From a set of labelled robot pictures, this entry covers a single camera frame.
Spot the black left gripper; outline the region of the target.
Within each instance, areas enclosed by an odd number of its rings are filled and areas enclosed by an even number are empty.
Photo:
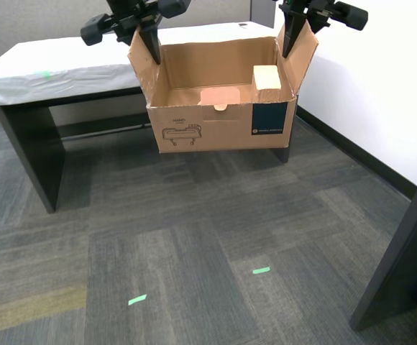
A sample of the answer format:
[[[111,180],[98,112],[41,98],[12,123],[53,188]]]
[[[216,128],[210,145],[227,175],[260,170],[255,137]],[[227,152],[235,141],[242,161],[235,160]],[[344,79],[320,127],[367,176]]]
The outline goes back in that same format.
[[[127,1],[107,0],[111,15],[90,18],[81,28],[81,38],[87,46],[100,43],[103,34],[113,31],[118,42],[130,43],[139,29],[146,48],[159,65],[160,43],[157,29],[163,18],[170,19],[187,11],[186,0]]]

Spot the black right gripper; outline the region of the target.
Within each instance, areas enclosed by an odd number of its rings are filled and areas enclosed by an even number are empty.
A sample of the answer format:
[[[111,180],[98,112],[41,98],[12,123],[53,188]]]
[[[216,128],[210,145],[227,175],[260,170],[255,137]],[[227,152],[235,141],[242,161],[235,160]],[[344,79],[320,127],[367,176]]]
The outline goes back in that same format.
[[[285,19],[285,35],[283,39],[283,57],[292,50],[295,41],[306,21],[304,13],[308,7],[308,22],[312,32],[329,27],[329,19],[345,24],[347,27],[362,31],[368,21],[368,12],[364,9],[335,0],[286,0],[279,8]]]

